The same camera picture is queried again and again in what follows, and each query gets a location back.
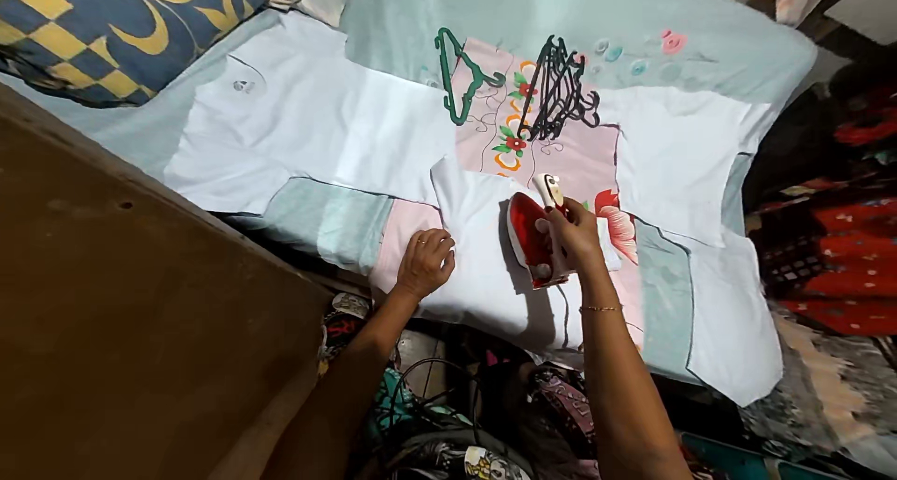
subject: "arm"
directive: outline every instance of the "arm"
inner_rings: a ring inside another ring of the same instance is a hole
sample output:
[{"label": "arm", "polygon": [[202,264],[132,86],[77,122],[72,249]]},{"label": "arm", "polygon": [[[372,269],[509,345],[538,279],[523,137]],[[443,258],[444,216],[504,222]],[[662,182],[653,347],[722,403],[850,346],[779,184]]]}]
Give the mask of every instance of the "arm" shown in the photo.
[{"label": "arm", "polygon": [[558,210],[548,217],[582,285],[586,384],[601,476],[691,479],[667,410],[626,329],[598,244],[595,216],[577,200],[567,198],[564,206],[569,221]]},{"label": "arm", "polygon": [[453,245],[442,229],[411,237],[396,287],[299,408],[277,442],[263,480],[342,479],[349,446],[377,392],[389,353],[420,300],[442,286],[455,268]]}]

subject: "light blue bed sheet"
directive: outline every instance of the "light blue bed sheet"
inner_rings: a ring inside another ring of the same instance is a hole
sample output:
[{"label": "light blue bed sheet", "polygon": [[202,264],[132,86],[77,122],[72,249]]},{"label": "light blue bed sheet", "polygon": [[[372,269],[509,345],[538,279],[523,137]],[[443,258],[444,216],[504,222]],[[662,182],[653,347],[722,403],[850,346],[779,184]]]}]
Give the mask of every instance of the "light blue bed sheet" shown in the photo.
[{"label": "light blue bed sheet", "polygon": [[[10,77],[0,81],[159,179],[196,86],[215,78],[224,54],[275,20],[265,12],[240,25],[140,108],[94,110],[40,95]],[[533,60],[548,35],[562,36],[570,49],[587,53],[587,80],[598,86],[709,89],[775,106],[784,104],[815,57],[800,34],[733,0],[349,0],[342,15],[351,60],[434,86],[441,85],[433,44],[440,27],[462,41],[476,37]],[[687,37],[676,54],[664,52],[667,29]],[[736,230],[744,229],[740,188],[749,164],[740,159],[726,186],[724,219]],[[263,216],[228,221],[366,274],[391,206],[385,196],[292,179]],[[695,382],[685,368],[691,348],[687,255],[651,226],[637,222],[636,230],[647,326],[643,357],[653,371]]]},{"label": "light blue bed sheet", "polygon": [[[224,56],[230,50],[277,21],[276,11],[268,10],[243,23],[142,107],[93,109],[43,95],[5,74],[0,74],[0,82],[162,182],[196,87],[223,72]],[[250,236],[272,239],[367,274],[377,259],[391,207],[392,199],[386,196],[293,178],[263,216],[229,215],[224,220]]]},{"label": "light blue bed sheet", "polygon": [[[800,33],[734,0],[349,0],[341,23],[349,59],[431,86],[441,86],[433,42],[441,27],[532,61],[549,35],[561,36],[587,55],[585,79],[599,87],[676,86],[774,107],[784,106],[816,55]],[[673,34],[684,46],[665,44]],[[726,185],[724,221],[736,232],[744,232],[740,191],[749,166],[740,157]],[[657,373],[697,382],[685,368],[688,256],[649,225],[636,222],[636,232],[643,358]]]}]

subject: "gold bracelet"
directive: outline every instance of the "gold bracelet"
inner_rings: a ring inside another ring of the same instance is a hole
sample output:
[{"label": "gold bracelet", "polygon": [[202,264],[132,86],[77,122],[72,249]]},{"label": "gold bracelet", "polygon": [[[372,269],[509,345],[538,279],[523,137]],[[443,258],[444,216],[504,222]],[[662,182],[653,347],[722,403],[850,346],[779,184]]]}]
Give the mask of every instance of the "gold bracelet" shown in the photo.
[{"label": "gold bracelet", "polygon": [[621,313],[622,313],[622,305],[620,305],[620,308],[617,308],[617,307],[600,307],[600,308],[599,308],[599,307],[579,307],[579,313],[582,313],[584,310],[592,310],[592,311],[594,311],[594,312],[605,311],[605,310],[608,310],[608,311],[613,310],[613,311],[615,311],[615,312],[621,312]]}]

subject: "clothes iron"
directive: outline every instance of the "clothes iron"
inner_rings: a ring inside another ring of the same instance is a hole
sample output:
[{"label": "clothes iron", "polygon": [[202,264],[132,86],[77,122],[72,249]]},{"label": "clothes iron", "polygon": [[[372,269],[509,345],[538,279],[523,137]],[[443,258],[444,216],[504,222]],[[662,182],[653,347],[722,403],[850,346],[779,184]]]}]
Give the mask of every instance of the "clothes iron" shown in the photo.
[{"label": "clothes iron", "polygon": [[[545,206],[560,211],[565,217],[567,209],[560,188],[561,179],[548,174],[534,177],[535,189]],[[524,193],[511,196],[508,207],[508,235],[514,256],[529,272],[533,289],[564,283],[575,272],[567,262],[557,237],[552,236],[552,223],[548,221],[542,205]]]}]

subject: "green hanger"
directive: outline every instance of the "green hanger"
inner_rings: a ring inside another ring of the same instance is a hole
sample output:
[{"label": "green hanger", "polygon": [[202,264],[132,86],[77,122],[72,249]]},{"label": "green hanger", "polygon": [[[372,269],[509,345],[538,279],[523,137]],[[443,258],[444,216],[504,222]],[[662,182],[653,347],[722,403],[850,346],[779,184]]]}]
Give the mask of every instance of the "green hanger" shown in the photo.
[{"label": "green hanger", "polygon": [[[461,96],[461,114],[456,115],[455,108],[455,94],[451,89],[451,74],[449,73],[449,56],[446,52],[446,43],[445,37],[448,37],[451,40],[452,45],[455,49],[455,56],[464,60],[464,64],[467,65],[467,68],[470,69],[470,72],[474,74],[474,81],[470,83],[470,86],[467,88],[467,92],[464,96]],[[452,119],[452,121],[460,126],[464,124],[467,120],[467,114],[470,113],[470,104],[474,101],[474,94],[477,93],[477,89],[483,85],[485,82],[492,87],[500,87],[505,83],[505,76],[501,75],[499,72],[492,73],[494,79],[489,77],[480,67],[474,62],[471,61],[467,56],[464,48],[460,43],[457,42],[455,36],[452,32],[446,28],[440,28],[439,34],[436,35],[436,49],[440,52],[440,65],[442,66],[442,88],[446,90],[448,93],[444,98],[445,107],[448,108],[448,113]]]}]

